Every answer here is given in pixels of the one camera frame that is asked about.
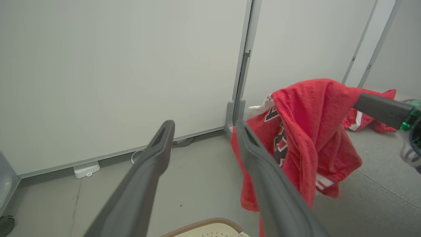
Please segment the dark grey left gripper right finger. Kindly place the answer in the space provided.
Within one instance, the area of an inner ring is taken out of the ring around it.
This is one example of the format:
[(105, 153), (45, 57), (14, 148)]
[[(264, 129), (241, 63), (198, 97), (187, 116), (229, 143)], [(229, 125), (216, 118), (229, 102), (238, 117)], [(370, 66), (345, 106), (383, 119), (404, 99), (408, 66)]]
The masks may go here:
[(248, 123), (238, 121), (235, 129), (242, 163), (254, 186), (265, 236), (328, 237)]

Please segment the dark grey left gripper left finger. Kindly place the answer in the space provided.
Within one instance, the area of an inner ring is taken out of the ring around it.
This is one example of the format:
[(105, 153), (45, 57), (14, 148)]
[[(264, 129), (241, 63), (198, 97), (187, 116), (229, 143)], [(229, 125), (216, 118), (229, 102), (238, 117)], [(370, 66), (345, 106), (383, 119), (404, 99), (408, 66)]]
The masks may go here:
[(145, 237), (159, 178), (171, 155), (175, 122), (166, 120), (104, 205), (86, 237)]

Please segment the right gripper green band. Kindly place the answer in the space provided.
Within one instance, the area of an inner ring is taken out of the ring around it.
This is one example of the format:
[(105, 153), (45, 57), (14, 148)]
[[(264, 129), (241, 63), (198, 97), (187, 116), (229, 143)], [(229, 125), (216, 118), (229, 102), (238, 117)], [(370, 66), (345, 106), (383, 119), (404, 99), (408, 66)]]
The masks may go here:
[(400, 150), (401, 159), (421, 173), (421, 115), (420, 100), (405, 99), (395, 101), (381, 96), (361, 93), (354, 109), (367, 114), (389, 127), (399, 130), (404, 144)]

